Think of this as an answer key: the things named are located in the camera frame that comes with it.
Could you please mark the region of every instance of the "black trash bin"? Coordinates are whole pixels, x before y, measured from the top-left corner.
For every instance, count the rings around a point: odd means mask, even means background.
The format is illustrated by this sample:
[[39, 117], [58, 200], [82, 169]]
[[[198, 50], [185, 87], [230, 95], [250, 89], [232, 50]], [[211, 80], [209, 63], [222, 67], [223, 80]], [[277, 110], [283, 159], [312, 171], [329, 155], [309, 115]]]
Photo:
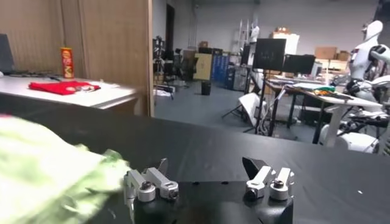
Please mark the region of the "black trash bin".
[[202, 95], [209, 96], [211, 92], [211, 82], [202, 81]]

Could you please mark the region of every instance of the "gray floor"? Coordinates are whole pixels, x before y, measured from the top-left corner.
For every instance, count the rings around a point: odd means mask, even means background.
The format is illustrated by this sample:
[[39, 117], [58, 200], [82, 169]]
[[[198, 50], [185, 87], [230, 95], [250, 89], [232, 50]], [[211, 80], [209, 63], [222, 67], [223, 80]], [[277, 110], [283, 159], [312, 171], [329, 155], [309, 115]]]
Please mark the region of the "gray floor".
[[[190, 83], [189, 86], [189, 88], [180, 88], [179, 92], [174, 94], [174, 100], [171, 100], [170, 97], [157, 96], [155, 98], [155, 117], [238, 132], [243, 132], [251, 127], [234, 115], [221, 118], [223, 114], [238, 106], [238, 98], [243, 95], [243, 92], [231, 91], [213, 85], [210, 96], [202, 96], [199, 82]], [[272, 99], [273, 96], [267, 95], [267, 101]], [[282, 98], [277, 110], [277, 118], [286, 119], [288, 117], [290, 103], [291, 97]], [[299, 111], [295, 110], [294, 116], [297, 116], [298, 113]], [[296, 124], [288, 130], [286, 125], [277, 124], [274, 136], [311, 142], [313, 133], [314, 128], [306, 125]]]

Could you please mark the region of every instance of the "computer screen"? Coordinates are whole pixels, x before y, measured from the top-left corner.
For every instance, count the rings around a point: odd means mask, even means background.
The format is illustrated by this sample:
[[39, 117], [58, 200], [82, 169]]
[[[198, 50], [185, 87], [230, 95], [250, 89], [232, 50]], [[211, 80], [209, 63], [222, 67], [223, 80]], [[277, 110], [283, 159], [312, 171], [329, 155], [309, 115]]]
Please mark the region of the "computer screen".
[[3, 73], [15, 70], [8, 36], [0, 33], [0, 71]]
[[314, 55], [290, 55], [285, 57], [283, 72], [311, 74], [316, 60]]
[[243, 54], [241, 56], [241, 65], [248, 65], [249, 62], [250, 45], [245, 44]]
[[257, 39], [253, 68], [281, 71], [285, 48], [286, 39]]

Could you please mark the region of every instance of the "black tabletop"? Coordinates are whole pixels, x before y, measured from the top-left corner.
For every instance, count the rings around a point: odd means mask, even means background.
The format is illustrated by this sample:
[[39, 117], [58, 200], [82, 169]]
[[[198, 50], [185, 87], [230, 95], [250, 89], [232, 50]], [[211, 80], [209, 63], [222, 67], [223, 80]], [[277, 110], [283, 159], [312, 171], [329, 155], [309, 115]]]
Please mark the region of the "black tabletop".
[[[22, 113], [21, 107], [30, 110]], [[248, 180], [243, 156], [275, 169], [289, 167], [296, 174], [295, 223], [390, 222], [389, 158], [2, 95], [0, 113], [38, 122], [96, 153], [116, 150], [134, 169], [168, 158], [168, 177], [176, 181]], [[129, 223], [122, 195], [113, 196], [91, 222]]]

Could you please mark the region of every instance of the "pringles can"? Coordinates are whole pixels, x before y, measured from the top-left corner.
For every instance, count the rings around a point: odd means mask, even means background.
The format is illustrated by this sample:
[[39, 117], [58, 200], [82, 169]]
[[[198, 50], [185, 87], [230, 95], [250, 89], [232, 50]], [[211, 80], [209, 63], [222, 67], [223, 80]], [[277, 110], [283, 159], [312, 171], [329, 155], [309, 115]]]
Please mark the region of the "pringles can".
[[66, 79], [74, 78], [72, 49], [61, 47], [63, 76]]

